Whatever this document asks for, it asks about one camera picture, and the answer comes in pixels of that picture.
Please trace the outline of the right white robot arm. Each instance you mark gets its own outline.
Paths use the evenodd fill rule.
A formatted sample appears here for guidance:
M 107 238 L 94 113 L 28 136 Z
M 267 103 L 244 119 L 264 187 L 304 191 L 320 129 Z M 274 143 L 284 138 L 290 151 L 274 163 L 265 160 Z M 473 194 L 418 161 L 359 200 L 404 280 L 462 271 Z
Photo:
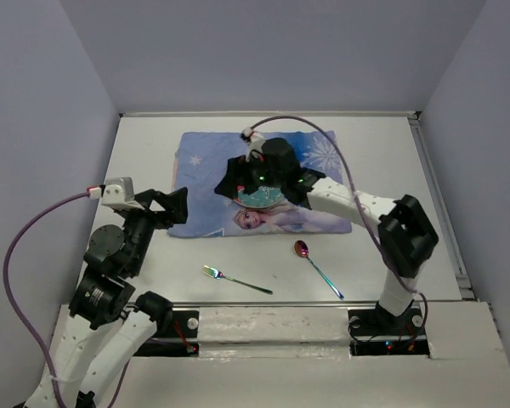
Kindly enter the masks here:
M 277 188 L 292 204 L 346 218 L 369 233 L 388 272 L 372 324 L 393 333 L 404 326 L 417 294 L 417 279 L 439 237 L 419 200 L 411 195 L 390 199 L 339 184 L 320 171 L 302 167 L 283 138 L 261 133 L 243 136 L 247 153 L 230 158 L 216 194 L 231 200 L 261 187 Z

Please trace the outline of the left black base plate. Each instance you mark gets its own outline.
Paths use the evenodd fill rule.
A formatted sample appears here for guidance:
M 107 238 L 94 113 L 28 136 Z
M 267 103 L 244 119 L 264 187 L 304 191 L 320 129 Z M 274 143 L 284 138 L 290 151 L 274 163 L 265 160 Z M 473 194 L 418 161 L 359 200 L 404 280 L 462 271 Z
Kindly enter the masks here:
M 173 311 L 171 323 L 140 346 L 135 357 L 196 357 L 200 313 L 196 309 Z

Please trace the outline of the blue princess print cloth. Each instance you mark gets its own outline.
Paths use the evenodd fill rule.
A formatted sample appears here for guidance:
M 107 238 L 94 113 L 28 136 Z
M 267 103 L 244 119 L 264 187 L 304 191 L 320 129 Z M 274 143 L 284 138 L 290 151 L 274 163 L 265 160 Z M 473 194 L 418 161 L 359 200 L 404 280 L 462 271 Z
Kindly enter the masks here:
M 346 218 L 311 211 L 286 198 L 265 209 L 251 209 L 214 193 L 227 161 L 246 152 L 237 133 L 188 132 L 175 155 L 173 188 L 188 189 L 188 219 L 173 226 L 174 238 L 231 237 L 265 234 L 349 234 Z

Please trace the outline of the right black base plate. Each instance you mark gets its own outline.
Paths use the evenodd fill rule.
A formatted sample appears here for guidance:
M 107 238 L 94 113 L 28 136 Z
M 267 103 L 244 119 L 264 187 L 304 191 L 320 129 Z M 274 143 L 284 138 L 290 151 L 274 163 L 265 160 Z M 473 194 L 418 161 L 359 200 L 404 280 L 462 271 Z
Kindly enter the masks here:
M 419 308 L 406 312 L 397 326 L 382 326 L 375 309 L 348 311 L 349 351 L 353 357 L 430 355 L 423 315 Z

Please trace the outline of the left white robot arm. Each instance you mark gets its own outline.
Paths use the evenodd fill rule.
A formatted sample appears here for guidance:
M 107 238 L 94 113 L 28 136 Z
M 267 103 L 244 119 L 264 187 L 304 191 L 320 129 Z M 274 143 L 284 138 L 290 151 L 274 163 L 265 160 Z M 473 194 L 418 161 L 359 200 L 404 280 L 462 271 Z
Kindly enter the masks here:
M 107 224 L 91 234 L 83 255 L 86 269 L 68 304 L 69 314 L 56 350 L 51 352 L 14 298 L 9 264 L 20 238 L 31 226 L 80 199 L 99 201 L 119 215 L 123 224 Z M 53 204 L 21 229 L 3 260 L 3 285 L 10 305 L 36 340 L 46 363 L 40 383 L 23 402 L 24 407 L 95 407 L 114 377 L 123 376 L 136 351 L 151 337 L 169 330 L 172 303 L 146 292 L 136 299 L 119 331 L 106 339 L 135 291 L 129 281 L 139 275 L 155 231 L 185 224 L 187 218 L 187 188 L 169 194 L 153 189 L 134 193 L 130 178 L 118 178 Z

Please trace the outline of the iridescent fork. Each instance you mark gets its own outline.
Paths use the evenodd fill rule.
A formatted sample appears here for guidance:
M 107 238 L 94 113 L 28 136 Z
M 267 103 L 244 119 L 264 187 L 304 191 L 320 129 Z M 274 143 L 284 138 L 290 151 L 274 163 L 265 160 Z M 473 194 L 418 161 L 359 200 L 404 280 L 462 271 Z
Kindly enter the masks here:
M 207 276 L 209 276 L 209 277 L 212 277 L 215 280 L 230 281 L 230 282 L 233 282 L 235 284 L 248 287 L 250 289 L 253 289 L 253 290 L 257 291 L 257 292 L 264 293 L 264 294 L 269 295 L 269 296 L 274 294 L 270 289 L 266 289 L 266 288 L 263 288 L 261 286 L 255 286 L 255 285 L 247 283 L 247 282 L 245 282 L 243 280 L 238 280 L 238 279 L 233 278 L 231 276 L 225 275 L 219 269 L 216 269 L 214 267 L 210 267 L 208 265 L 204 265 L 202 267 L 202 273 L 207 275 Z

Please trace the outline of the red and blue plate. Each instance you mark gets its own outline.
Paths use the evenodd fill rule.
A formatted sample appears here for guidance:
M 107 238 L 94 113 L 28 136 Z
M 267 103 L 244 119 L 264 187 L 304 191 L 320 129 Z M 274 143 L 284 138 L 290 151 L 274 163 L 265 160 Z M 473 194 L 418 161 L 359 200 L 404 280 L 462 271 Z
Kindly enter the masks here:
M 285 200 L 281 190 L 274 187 L 260 186 L 255 192 L 247 194 L 243 186 L 238 187 L 234 201 L 245 208 L 265 209 L 273 207 Z

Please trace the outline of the silver front table rail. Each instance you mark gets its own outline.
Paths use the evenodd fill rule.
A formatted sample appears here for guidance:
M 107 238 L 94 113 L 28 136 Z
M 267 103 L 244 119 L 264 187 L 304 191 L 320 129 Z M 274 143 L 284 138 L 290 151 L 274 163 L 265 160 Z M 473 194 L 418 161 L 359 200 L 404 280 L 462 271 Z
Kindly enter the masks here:
M 209 308 L 209 307 L 240 307 L 240 308 L 262 308 L 262 307 L 333 307 L 333 308 L 364 308 L 373 307 L 376 302 L 363 301 L 273 301 L 273 302 L 174 302 L 175 308 Z

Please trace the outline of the iridescent spoon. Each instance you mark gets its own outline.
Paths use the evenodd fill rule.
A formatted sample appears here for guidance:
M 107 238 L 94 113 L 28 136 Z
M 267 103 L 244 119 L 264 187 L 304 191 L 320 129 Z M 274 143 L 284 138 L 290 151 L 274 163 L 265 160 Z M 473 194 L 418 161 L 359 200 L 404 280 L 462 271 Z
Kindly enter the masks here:
M 307 244 L 302 240 L 295 241 L 293 245 L 294 252 L 300 257 L 306 259 L 325 283 L 332 289 L 334 294 L 340 299 L 344 300 L 344 295 L 341 291 L 333 284 L 333 282 L 326 276 L 326 274 L 315 264 L 315 262 L 309 256 L 309 248 Z

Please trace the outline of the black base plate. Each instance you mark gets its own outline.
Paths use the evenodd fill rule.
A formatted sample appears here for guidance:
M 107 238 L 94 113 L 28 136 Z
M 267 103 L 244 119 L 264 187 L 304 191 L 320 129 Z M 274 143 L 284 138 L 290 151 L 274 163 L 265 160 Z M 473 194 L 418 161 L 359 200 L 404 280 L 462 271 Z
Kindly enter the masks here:
M 430 355 L 423 315 L 419 308 L 406 312 L 397 326 L 382 326 L 375 309 L 348 311 L 349 351 L 353 357 Z
M 200 313 L 196 309 L 173 311 L 171 323 L 140 346 L 135 357 L 196 357 Z

